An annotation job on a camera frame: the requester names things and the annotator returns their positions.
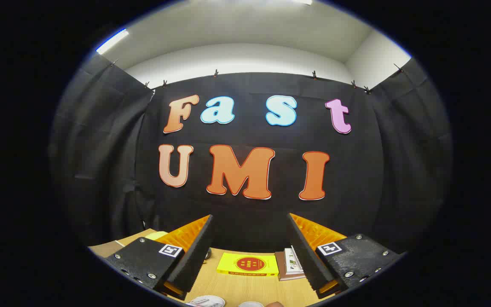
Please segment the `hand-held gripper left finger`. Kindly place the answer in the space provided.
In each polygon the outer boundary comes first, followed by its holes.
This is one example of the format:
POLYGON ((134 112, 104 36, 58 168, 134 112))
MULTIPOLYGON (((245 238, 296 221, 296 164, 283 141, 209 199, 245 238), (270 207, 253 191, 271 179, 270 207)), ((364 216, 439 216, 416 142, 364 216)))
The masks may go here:
POLYGON ((213 237, 213 215, 209 214, 155 240, 138 237, 104 257, 104 262, 135 283, 183 301, 213 237))

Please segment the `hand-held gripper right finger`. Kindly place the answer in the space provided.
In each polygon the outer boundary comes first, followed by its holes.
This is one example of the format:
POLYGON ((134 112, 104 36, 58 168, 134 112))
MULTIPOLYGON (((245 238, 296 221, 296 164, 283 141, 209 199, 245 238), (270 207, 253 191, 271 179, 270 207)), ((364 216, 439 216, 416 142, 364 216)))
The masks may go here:
POLYGON ((402 257, 362 233, 345 236, 293 213, 287 221, 292 250, 319 299, 364 284, 402 257))

